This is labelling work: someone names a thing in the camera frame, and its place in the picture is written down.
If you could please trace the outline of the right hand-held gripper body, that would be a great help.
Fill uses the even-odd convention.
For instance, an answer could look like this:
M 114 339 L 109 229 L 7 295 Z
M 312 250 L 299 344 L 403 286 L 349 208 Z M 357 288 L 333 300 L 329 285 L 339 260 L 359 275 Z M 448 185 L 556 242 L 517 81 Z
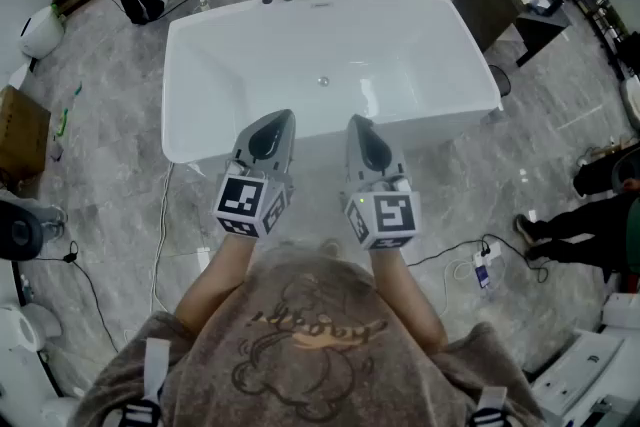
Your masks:
M 421 231 L 420 194 L 403 175 L 352 192 L 343 212 L 364 250 L 400 249 Z

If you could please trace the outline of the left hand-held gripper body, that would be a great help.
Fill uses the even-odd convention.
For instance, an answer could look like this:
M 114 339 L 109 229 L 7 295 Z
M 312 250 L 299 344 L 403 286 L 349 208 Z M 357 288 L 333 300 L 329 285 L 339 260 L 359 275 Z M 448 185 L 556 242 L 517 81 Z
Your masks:
M 213 215 L 229 234 L 263 238 L 270 234 L 294 191 L 288 165 L 264 170 L 238 159 L 227 163 Z

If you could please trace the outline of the person's right forearm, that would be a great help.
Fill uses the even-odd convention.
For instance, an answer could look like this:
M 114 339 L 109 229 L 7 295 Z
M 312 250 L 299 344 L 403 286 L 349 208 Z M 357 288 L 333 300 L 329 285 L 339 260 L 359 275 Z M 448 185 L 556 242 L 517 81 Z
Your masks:
M 448 337 L 440 317 L 412 276 L 399 249 L 369 252 L 375 287 L 426 354 L 441 352 Z

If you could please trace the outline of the person's left forearm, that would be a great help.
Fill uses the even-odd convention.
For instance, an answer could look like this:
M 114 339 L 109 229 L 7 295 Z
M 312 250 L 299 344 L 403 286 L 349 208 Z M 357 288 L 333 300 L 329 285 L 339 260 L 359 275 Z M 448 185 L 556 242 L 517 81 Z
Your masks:
M 245 280 L 256 240 L 228 234 L 178 303 L 174 316 L 198 336 L 211 316 Z

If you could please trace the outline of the white bathtub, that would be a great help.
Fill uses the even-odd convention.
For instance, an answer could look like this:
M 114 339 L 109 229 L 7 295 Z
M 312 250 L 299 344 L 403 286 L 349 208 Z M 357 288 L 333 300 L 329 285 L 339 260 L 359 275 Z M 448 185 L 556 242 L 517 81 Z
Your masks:
M 499 103 L 450 0 L 251 0 L 170 24 L 162 148 L 178 164 L 225 158 L 242 129 L 290 109 L 294 168 L 341 166 L 354 114 L 412 150 L 455 138 Z

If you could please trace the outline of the white power strip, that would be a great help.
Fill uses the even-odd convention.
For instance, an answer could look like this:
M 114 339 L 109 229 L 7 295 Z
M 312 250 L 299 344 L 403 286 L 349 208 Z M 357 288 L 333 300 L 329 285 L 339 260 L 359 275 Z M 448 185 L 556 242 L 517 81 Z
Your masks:
M 476 267 L 490 266 L 492 261 L 499 258 L 501 254 L 502 250 L 500 242 L 494 241 L 488 246 L 483 246 L 473 255 L 473 263 Z

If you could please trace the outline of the black round basket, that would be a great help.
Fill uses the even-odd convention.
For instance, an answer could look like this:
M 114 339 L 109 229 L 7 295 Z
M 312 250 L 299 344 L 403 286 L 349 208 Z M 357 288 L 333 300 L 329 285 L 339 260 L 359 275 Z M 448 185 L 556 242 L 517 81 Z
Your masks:
M 511 93 L 512 85 L 507 73 L 499 66 L 494 64 L 488 65 L 489 70 L 496 82 L 500 97 L 504 98 Z

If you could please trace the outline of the dark brown cabinet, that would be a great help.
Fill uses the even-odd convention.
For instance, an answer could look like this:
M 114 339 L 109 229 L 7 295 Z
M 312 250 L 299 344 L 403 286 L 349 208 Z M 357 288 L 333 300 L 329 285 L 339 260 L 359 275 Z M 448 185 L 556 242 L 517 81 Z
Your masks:
M 525 10 L 521 0 L 453 0 L 453 4 L 482 53 Z

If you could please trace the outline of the dark grey desk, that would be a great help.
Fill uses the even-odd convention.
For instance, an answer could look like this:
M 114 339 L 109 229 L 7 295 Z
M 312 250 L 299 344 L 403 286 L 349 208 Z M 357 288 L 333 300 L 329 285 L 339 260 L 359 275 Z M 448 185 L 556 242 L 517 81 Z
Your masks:
M 516 60 L 519 68 L 571 25 L 563 9 L 564 0 L 548 1 L 549 5 L 542 7 L 531 0 L 515 20 L 514 26 L 526 47 L 525 53 Z

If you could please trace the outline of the brown cardboard box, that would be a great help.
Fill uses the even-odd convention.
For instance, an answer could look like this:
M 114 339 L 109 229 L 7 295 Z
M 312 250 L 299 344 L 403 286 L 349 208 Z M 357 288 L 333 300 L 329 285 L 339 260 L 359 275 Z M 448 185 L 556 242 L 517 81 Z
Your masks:
M 51 113 L 11 85 L 0 91 L 0 183 L 44 171 Z

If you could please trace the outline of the black round object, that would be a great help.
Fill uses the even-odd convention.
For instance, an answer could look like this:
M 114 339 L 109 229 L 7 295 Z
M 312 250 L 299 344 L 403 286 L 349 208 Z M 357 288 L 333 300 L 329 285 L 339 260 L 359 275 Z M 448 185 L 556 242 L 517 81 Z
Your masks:
M 29 261 L 39 256 L 43 245 L 38 219 L 28 210 L 0 200 L 0 258 Z

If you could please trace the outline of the white rounded bin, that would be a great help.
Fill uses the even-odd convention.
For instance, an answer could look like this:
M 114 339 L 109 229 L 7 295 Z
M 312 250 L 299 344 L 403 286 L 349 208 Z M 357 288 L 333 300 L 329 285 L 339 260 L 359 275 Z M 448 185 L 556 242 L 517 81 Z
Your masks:
M 19 49 L 27 56 L 42 59 L 61 42 L 64 26 L 51 6 L 33 14 L 25 23 L 18 40 Z

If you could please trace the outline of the white box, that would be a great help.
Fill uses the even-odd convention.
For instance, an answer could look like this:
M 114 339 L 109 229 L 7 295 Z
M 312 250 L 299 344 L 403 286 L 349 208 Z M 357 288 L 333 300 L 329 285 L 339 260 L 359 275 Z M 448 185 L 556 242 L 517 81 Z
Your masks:
M 640 293 L 613 293 L 603 306 L 602 323 L 640 330 Z

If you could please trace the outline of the white toilet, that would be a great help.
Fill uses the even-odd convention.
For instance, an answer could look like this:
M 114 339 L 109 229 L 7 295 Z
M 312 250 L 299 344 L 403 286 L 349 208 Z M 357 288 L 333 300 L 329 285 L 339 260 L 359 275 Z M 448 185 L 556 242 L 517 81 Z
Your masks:
M 46 308 L 0 305 L 0 414 L 14 427 L 42 427 L 42 405 L 58 397 L 39 352 L 62 328 Z

